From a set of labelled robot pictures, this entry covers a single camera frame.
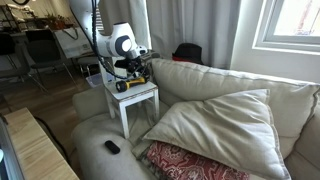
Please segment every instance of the sofa armrest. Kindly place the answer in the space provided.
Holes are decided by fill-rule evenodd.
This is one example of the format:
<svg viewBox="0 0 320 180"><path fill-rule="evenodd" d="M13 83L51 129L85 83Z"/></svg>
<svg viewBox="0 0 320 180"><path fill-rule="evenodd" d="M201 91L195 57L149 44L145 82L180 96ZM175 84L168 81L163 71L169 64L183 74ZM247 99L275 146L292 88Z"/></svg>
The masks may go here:
<svg viewBox="0 0 320 180"><path fill-rule="evenodd" d="M286 159L292 179L320 179L320 104Z"/></svg>
<svg viewBox="0 0 320 180"><path fill-rule="evenodd" d="M72 101L80 121L109 112L103 86L98 86L75 94Z"/></svg>

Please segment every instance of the beige sofa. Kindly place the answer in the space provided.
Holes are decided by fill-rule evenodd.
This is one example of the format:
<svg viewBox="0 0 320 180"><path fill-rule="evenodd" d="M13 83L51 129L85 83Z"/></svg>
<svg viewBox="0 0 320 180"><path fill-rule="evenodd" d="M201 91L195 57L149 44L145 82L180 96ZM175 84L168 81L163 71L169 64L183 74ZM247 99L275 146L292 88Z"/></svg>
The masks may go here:
<svg viewBox="0 0 320 180"><path fill-rule="evenodd" d="M177 102L204 101L225 94L269 89L269 106L280 152L292 179L320 179L320 85L264 75L209 68L171 60L152 60L158 85L160 117ZM156 179L132 153L152 128L150 106L127 108L130 138L123 138L121 121L110 118L103 86L76 94L74 107L81 123L73 131L85 179ZM112 140L117 155L104 146ZM250 175L250 179L263 179Z"/></svg>

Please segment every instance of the electronic device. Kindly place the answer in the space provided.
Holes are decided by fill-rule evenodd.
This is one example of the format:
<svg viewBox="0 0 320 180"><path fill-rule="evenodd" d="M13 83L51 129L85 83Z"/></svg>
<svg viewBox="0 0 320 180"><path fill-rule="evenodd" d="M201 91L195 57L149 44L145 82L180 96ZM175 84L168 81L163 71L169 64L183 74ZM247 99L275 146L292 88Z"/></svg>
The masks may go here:
<svg viewBox="0 0 320 180"><path fill-rule="evenodd" d="M106 141L104 145L112 152L112 154L118 154L120 152L120 148L110 140Z"/></svg>
<svg viewBox="0 0 320 180"><path fill-rule="evenodd" d="M130 81L118 81L116 83L116 88L118 92L124 92L127 89L140 85L140 84L145 84L147 81L144 77L136 78Z"/></svg>

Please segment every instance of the wooden floor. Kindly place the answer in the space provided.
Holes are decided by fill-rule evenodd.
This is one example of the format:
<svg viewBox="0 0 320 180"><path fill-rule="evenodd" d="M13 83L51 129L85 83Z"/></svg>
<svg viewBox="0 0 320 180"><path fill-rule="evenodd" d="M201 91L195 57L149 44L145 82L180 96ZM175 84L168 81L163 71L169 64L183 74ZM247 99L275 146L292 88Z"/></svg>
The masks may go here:
<svg viewBox="0 0 320 180"><path fill-rule="evenodd" d="M15 83L10 88L0 88L4 94L12 111L27 107L29 111L47 122L53 133L64 146L71 159L71 167L82 179L82 173L77 157L74 151L74 145L71 140L71 133L74 127L79 123L76 112L72 106L72 96L78 92L89 89L90 86L86 80L69 67L76 80L77 87L71 81L66 71L57 73L44 72L43 80L49 94L42 92L35 86L31 79L24 83ZM10 113L5 103L0 102L0 113Z"/></svg>

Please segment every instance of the window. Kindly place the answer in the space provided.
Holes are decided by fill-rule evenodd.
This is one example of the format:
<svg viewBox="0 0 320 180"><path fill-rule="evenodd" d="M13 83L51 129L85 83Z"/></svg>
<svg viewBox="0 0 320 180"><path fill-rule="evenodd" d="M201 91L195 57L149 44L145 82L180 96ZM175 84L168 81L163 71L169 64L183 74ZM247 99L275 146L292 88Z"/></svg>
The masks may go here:
<svg viewBox="0 0 320 180"><path fill-rule="evenodd" d="M320 0L265 1L253 48L320 54Z"/></svg>
<svg viewBox="0 0 320 180"><path fill-rule="evenodd" d="M96 28L100 33L104 33L104 29L103 29L103 24L102 24L102 19L101 19L101 14L99 11L99 8L96 8L96 15L97 15L97 19L96 19Z"/></svg>

